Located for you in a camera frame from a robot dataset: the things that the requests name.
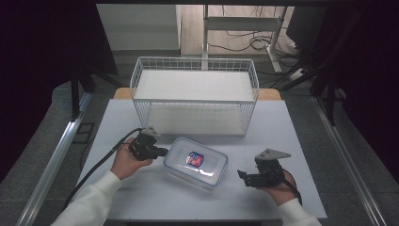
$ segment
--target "plastic container lid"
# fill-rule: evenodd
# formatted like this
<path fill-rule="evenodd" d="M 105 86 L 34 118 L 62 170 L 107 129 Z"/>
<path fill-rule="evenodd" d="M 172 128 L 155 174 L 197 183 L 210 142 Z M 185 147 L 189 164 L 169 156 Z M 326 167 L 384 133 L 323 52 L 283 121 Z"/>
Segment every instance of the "plastic container lid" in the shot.
<path fill-rule="evenodd" d="M 227 163 L 225 154 L 183 137 L 175 140 L 164 159 L 173 174 L 207 189 L 218 185 Z"/>

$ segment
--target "white wall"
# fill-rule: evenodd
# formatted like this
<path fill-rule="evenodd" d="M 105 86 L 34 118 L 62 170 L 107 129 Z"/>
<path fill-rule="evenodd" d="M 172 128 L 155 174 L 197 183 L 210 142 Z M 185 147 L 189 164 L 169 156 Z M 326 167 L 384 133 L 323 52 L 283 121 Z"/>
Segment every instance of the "white wall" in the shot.
<path fill-rule="evenodd" d="M 112 50 L 179 50 L 180 6 L 97 4 Z"/>

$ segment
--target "white wire basket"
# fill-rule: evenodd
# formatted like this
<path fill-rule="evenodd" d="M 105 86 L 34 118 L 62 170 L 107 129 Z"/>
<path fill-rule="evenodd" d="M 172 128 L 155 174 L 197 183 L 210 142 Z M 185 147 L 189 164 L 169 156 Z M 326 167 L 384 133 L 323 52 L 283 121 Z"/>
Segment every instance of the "white wire basket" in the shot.
<path fill-rule="evenodd" d="M 259 83 L 250 59 L 140 57 L 130 88 L 143 127 L 162 135 L 243 137 Z"/>

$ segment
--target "human hand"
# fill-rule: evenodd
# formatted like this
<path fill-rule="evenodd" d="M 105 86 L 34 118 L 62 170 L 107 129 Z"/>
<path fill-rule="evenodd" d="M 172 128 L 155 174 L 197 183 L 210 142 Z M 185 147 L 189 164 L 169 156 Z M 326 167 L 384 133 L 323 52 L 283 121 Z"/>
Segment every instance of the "human hand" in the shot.
<path fill-rule="evenodd" d="M 284 171 L 284 177 L 285 180 L 291 183 L 291 185 L 295 186 L 294 178 L 289 172 Z M 257 187 L 257 189 L 267 192 L 272 197 L 276 205 L 282 205 L 296 198 L 291 188 L 284 183 L 274 187 Z"/>
<path fill-rule="evenodd" d="M 133 142 L 133 138 L 129 138 L 124 144 L 120 145 L 112 164 L 111 171 L 121 180 L 132 176 L 138 169 L 149 166 L 152 159 L 138 161 L 129 151 L 129 144 Z"/>

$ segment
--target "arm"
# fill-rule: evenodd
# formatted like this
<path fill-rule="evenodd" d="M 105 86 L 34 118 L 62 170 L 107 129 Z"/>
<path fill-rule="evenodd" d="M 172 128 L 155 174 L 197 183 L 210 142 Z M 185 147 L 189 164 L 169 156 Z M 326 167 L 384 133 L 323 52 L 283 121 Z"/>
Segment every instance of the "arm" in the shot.
<path fill-rule="evenodd" d="M 285 171 L 284 175 L 288 182 L 295 184 L 294 178 L 288 172 Z M 267 192 L 272 197 L 278 206 L 284 226 L 321 226 L 315 216 L 303 209 L 287 185 L 280 184 L 276 187 L 259 187 L 258 189 Z"/>
<path fill-rule="evenodd" d="M 111 208 L 112 197 L 121 186 L 121 180 L 151 163 L 152 160 L 136 160 L 130 154 L 128 144 L 121 145 L 111 170 L 93 185 L 84 187 L 53 225 L 103 225 Z"/>

